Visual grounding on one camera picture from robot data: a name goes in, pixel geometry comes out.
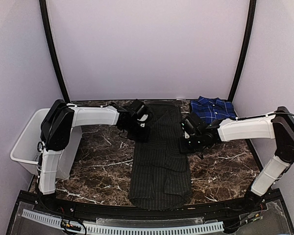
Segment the black pinstriped long sleeve shirt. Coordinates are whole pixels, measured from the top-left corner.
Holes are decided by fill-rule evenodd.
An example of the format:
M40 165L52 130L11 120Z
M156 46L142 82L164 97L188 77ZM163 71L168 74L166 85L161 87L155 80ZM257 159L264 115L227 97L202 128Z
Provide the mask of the black pinstriped long sleeve shirt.
M191 171L180 153L180 107L169 101L148 104L152 119L148 141L136 142L129 189L132 205L154 211L177 209L190 203Z

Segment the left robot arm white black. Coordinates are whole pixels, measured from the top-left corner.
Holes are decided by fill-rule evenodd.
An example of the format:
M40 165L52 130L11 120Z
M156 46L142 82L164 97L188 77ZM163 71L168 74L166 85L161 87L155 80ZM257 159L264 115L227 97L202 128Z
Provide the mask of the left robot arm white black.
M41 153L38 162L38 189L44 195L40 205L48 213L59 210L59 202L50 194L55 193L55 180L60 159L67 159L73 129L89 125L116 126L127 132L132 141L146 142L150 128L146 123L151 119L151 111L146 104L134 100L130 105L115 103L100 106L80 106L56 100L41 123Z

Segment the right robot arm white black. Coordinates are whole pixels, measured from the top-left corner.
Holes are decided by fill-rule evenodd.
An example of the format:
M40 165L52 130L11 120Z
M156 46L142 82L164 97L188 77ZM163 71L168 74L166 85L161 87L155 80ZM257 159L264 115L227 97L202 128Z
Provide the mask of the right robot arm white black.
M180 122L182 153L201 152L216 143L245 139L275 140L276 150L240 202L244 212L259 205L259 197L278 181L294 163L294 114L280 106L276 111L252 117L228 117L206 123L195 113Z

